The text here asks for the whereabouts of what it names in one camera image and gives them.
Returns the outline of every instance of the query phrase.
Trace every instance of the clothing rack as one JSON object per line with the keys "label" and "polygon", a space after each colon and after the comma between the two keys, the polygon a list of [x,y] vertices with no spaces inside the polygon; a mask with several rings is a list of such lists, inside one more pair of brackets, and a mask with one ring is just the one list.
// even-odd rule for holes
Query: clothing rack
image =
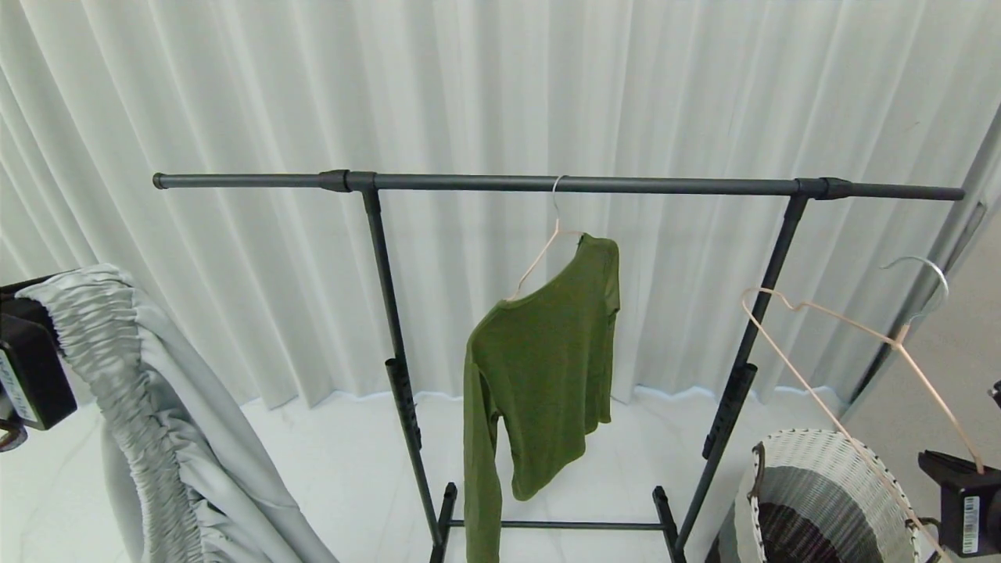
{"label": "clothing rack", "polygon": [[[430,532],[433,547],[430,563],[440,563],[444,559],[448,544],[448,532],[462,527],[463,520],[454,519],[457,489],[448,483],[437,513],[427,485],[423,461],[420,457],[420,429],[417,425],[410,376],[403,349],[403,332],[399,324],[396,308],[396,294],[389,269],[389,253],[386,247],[385,230],[382,226],[379,191],[388,189],[412,190],[466,190],[466,191],[551,191],[555,176],[504,176],[504,175],[442,175],[442,174],[382,174],[353,170],[330,170],[318,174],[162,174],[153,175],[153,185],[159,189],[176,187],[318,187],[342,193],[358,191],[368,215],[375,263],[378,269],[382,299],[385,305],[389,335],[392,340],[393,357],[385,362],[392,395],[399,414],[410,457],[410,465],[423,505],[424,517]],[[561,192],[589,193],[660,193],[660,194],[703,194],[703,195],[779,195],[789,201],[783,215],[782,227],[772,249],[768,266],[761,286],[774,289],[782,270],[789,247],[796,233],[796,227],[803,216],[807,202],[811,199],[839,199],[843,197],[885,197],[899,199],[935,199],[957,201],[964,192],[959,188],[932,187],[899,184],[853,183],[831,177],[796,178],[788,180],[769,179],[683,179],[683,178],[627,178],[627,177],[584,177],[563,176],[560,179]],[[755,301],[753,316],[759,322],[765,317],[771,296],[759,293]],[[503,528],[551,528],[576,530],[642,530],[659,531],[664,534],[668,552],[673,563],[685,563],[685,545],[699,516],[710,485],[720,466],[720,460],[737,424],[744,402],[751,390],[758,368],[748,363],[758,330],[748,322],[744,337],[737,349],[730,379],[727,382],[713,425],[703,447],[702,455],[707,460],[695,496],[688,507],[681,530],[678,529],[667,494],[663,487],[654,489],[654,508],[657,523],[643,522],[546,522],[546,521],[502,521]]]}

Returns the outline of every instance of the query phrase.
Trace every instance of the laundry basket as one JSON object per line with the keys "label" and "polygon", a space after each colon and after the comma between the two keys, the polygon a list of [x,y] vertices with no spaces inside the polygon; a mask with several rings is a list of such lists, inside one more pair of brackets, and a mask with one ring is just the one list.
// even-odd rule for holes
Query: laundry basket
{"label": "laundry basket", "polygon": [[[910,506],[879,458],[862,448]],[[786,430],[754,448],[753,465],[706,561],[915,563],[918,538],[843,434]]]}

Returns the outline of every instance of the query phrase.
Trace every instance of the gray garment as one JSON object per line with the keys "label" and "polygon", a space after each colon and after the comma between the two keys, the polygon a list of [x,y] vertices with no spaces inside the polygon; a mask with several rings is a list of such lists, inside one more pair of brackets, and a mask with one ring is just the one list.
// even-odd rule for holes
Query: gray garment
{"label": "gray garment", "polygon": [[105,419],[105,476],[133,561],[336,563],[229,393],[131,276],[108,264],[18,297],[48,309]]}

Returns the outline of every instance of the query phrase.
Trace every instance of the rose gold hanger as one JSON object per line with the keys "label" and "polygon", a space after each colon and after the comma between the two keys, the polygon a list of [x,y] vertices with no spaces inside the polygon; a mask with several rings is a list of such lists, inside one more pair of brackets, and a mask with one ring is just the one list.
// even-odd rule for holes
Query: rose gold hanger
{"label": "rose gold hanger", "polygon": [[560,184],[560,180],[563,179],[564,177],[565,177],[564,175],[557,176],[557,181],[553,182],[553,208],[557,210],[557,225],[556,228],[553,229],[553,236],[550,236],[550,239],[546,242],[546,245],[543,246],[543,251],[539,252],[539,255],[536,256],[536,260],[533,261],[532,265],[529,266],[529,270],[526,271],[525,275],[523,275],[522,278],[518,280],[518,289],[515,290],[514,296],[508,298],[508,301],[514,301],[518,299],[518,295],[522,293],[522,286],[525,285],[525,280],[529,277],[529,274],[532,273],[532,270],[536,269],[536,266],[539,265],[540,260],[543,259],[543,255],[546,254],[546,250],[550,249],[550,245],[553,244],[554,240],[556,240],[558,234],[577,234],[578,236],[584,234],[580,230],[560,229],[560,205],[557,204],[557,185]]}
{"label": "rose gold hanger", "polygon": [[868,456],[865,453],[865,451],[858,445],[856,440],[852,438],[852,435],[848,433],[848,430],[841,424],[841,422],[838,420],[838,417],[836,417],[834,413],[832,413],[831,410],[828,409],[827,405],[821,400],[821,398],[817,395],[817,393],[814,392],[813,387],[809,383],[807,383],[806,378],[804,378],[800,374],[800,372],[796,369],[796,367],[793,366],[793,363],[789,360],[789,357],[786,356],[784,352],[782,352],[782,349],[780,349],[779,345],[775,343],[775,340],[772,339],[771,335],[769,335],[768,332],[765,330],[765,328],[762,327],[761,323],[757,319],[755,319],[754,315],[751,312],[751,308],[748,307],[747,304],[747,296],[749,294],[752,293],[758,294],[764,292],[766,294],[778,297],[780,300],[782,300],[783,305],[785,305],[787,309],[790,309],[793,312],[802,311],[804,308],[815,309],[817,311],[820,311],[821,313],[834,317],[835,319],[844,321],[845,323],[848,323],[849,325],[857,329],[860,329],[863,332],[890,345],[890,347],[893,350],[897,351],[898,353],[900,353],[901,356],[904,357],[904,359],[907,361],[908,366],[914,371],[915,374],[918,375],[918,378],[931,393],[932,397],[938,403],[939,407],[941,407],[942,410],[945,412],[946,416],[949,418],[949,421],[952,423],[953,427],[959,433],[959,436],[963,440],[963,443],[966,445],[967,450],[969,450],[970,455],[973,456],[973,461],[977,466],[977,473],[983,475],[984,462],[983,459],[980,457],[979,452],[977,452],[976,448],[973,446],[973,443],[970,441],[969,436],[967,436],[966,432],[963,430],[962,425],[960,425],[959,421],[956,420],[955,415],[952,414],[952,410],[949,409],[949,406],[945,404],[945,401],[942,399],[942,396],[939,395],[938,391],[935,390],[935,387],[931,384],[930,381],[928,381],[928,378],[925,376],[924,372],[921,371],[921,368],[919,368],[914,359],[911,358],[911,355],[907,352],[907,349],[904,347],[903,344],[904,338],[907,337],[907,333],[910,331],[911,324],[914,323],[916,319],[924,317],[929,313],[931,313],[932,311],[935,311],[936,309],[941,307],[942,303],[944,303],[945,300],[949,297],[949,283],[946,280],[945,274],[942,273],[942,270],[938,267],[938,265],[936,265],[931,260],[920,256],[902,256],[884,266],[881,266],[881,268],[886,269],[888,267],[892,267],[893,265],[904,259],[917,259],[925,263],[926,265],[932,267],[938,274],[939,278],[941,279],[944,292],[943,292],[943,297],[939,300],[938,304],[936,304],[934,308],[928,311],[918,313],[917,315],[914,315],[913,317],[908,319],[907,322],[904,323],[904,326],[901,327],[900,332],[897,333],[896,339],[887,338],[886,336],[870,329],[869,327],[856,323],[855,321],[852,321],[847,317],[838,315],[837,313],[812,302],[801,302],[800,304],[794,306],[791,303],[789,303],[789,300],[786,299],[786,296],[784,296],[781,292],[777,292],[775,290],[769,290],[767,288],[750,288],[748,290],[745,290],[744,293],[741,295],[741,307],[744,309],[744,313],[746,313],[747,316],[751,319],[751,322],[755,325],[755,327],[758,328],[758,332],[761,334],[761,336],[765,337],[765,340],[768,341],[768,344],[771,345],[773,350],[775,350],[775,353],[779,355],[779,358],[782,359],[782,362],[786,365],[787,368],[789,368],[789,370],[793,373],[793,375],[796,376],[796,379],[800,381],[800,384],[803,386],[803,388],[806,389],[806,391],[810,394],[811,397],[813,397],[814,401],[817,402],[817,404],[828,416],[828,418],[831,419],[831,422],[834,423],[838,431],[845,435],[845,437],[848,439],[848,442],[855,449],[856,453],[859,454],[859,457],[861,457],[869,466],[869,469],[873,471],[873,473],[878,478],[880,478],[880,480],[883,482],[883,486],[886,487],[888,491],[890,491],[891,497],[894,498],[894,500],[897,502],[900,508],[903,509],[903,511],[907,514],[911,522],[914,523],[914,526],[920,529],[921,532],[928,538],[928,541],[932,544],[932,546],[935,547],[935,551],[938,552],[938,554],[942,557],[943,560],[952,561],[952,559],[946,554],[945,550],[942,549],[942,546],[939,545],[938,541],[936,541],[936,539],[931,535],[931,533],[928,532],[928,529],[925,528],[924,524],[921,522],[921,519],[918,518],[918,516],[914,513],[911,507],[907,506],[907,503],[905,503],[903,499],[899,498],[899,495],[896,493],[896,489],[893,487],[893,484],[890,483],[890,480],[886,477],[884,472],[881,471],[878,467],[876,467],[876,464],[872,461],[870,456]]}

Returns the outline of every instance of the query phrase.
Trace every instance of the metal hanger hook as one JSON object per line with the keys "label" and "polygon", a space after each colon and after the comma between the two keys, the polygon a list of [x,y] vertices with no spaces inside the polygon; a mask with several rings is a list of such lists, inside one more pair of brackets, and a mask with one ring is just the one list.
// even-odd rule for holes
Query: metal hanger hook
{"label": "metal hanger hook", "polygon": [[560,174],[557,176],[557,181],[553,182],[553,208],[557,210],[557,228],[560,227],[560,205],[557,204],[557,186],[560,185],[560,180],[566,177],[567,174]]}
{"label": "metal hanger hook", "polygon": [[934,307],[926,307],[924,310],[919,311],[918,313],[914,314],[913,316],[911,316],[910,319],[907,320],[906,323],[904,323],[905,326],[910,326],[912,323],[914,323],[918,319],[920,319],[922,317],[927,317],[927,316],[931,315],[932,313],[938,311],[939,308],[941,308],[943,305],[945,305],[946,300],[949,299],[949,280],[945,278],[945,273],[942,272],[942,268],[939,267],[937,263],[933,262],[932,260],[930,260],[930,259],[928,259],[928,258],[926,258],[924,256],[914,256],[914,255],[900,256],[899,258],[893,260],[892,262],[890,262],[890,263],[888,263],[886,265],[881,265],[880,269],[887,269],[887,268],[893,267],[894,265],[897,265],[897,263],[899,263],[899,262],[901,262],[903,260],[908,260],[908,259],[918,260],[921,263],[923,263],[923,264],[927,265],[928,267],[932,268],[933,270],[935,270],[935,274],[938,275],[938,277],[939,277],[939,284],[942,285],[942,295],[939,297],[938,301],[935,302],[935,306]]}

